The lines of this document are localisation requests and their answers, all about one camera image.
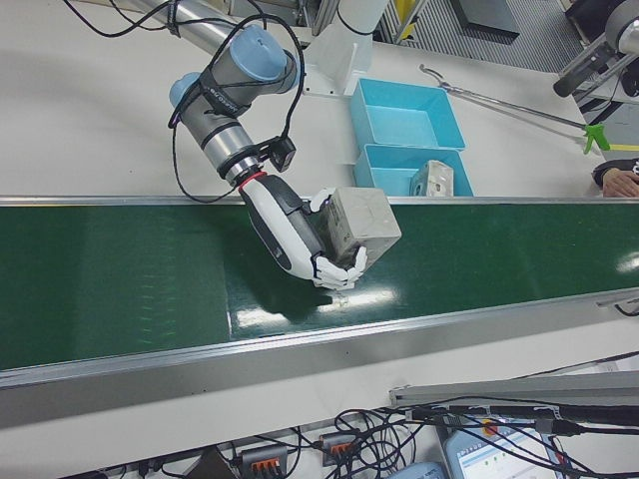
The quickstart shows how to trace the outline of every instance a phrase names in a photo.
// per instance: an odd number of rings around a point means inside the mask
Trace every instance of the blue joint cap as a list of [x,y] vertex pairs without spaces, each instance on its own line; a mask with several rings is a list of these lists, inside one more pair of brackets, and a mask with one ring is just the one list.
[[238,68],[260,82],[276,80],[287,66],[287,54],[278,41],[258,25],[247,27],[229,48]]
[[196,83],[200,78],[200,74],[198,72],[187,73],[184,77],[178,80],[171,87],[171,91],[169,92],[169,100],[171,101],[171,105],[173,108],[176,108],[184,97],[184,94],[187,93],[189,87]]

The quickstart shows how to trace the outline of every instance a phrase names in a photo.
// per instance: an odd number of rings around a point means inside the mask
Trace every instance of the monitor screen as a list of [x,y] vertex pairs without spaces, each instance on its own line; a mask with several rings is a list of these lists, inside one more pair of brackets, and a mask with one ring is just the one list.
[[[538,456],[548,457],[542,444],[520,432],[509,430],[504,435],[518,446]],[[494,443],[539,462],[539,459],[517,449],[504,439],[499,438]],[[517,459],[486,443],[477,443],[457,451],[457,459],[464,479],[556,479],[553,471]]]

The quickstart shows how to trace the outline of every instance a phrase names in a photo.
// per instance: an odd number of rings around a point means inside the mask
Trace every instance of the electrical connector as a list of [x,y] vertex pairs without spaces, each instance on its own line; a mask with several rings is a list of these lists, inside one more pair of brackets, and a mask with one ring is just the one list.
[[345,432],[333,432],[319,437],[319,445],[323,451],[321,465],[323,467],[334,466],[339,457],[346,453],[356,439],[355,434]]
[[240,454],[243,479],[277,479],[287,474],[289,452],[285,446],[248,449]]
[[583,426],[564,419],[537,419],[535,421],[535,430],[539,434],[552,436],[576,436],[586,432]]

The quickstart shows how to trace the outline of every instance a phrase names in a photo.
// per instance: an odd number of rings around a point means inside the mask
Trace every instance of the red ring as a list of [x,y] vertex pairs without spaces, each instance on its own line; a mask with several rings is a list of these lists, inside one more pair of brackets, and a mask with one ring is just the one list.
[[250,180],[254,180],[255,178],[259,178],[259,177],[265,177],[266,175],[267,175],[267,172],[257,172],[254,175],[251,175],[248,178],[246,178],[238,188],[241,190],[244,187],[244,185],[248,183]]

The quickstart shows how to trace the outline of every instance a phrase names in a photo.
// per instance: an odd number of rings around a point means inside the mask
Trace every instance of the person's hand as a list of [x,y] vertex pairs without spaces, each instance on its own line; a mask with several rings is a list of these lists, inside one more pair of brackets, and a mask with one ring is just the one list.
[[611,168],[603,176],[603,196],[639,198],[639,175]]

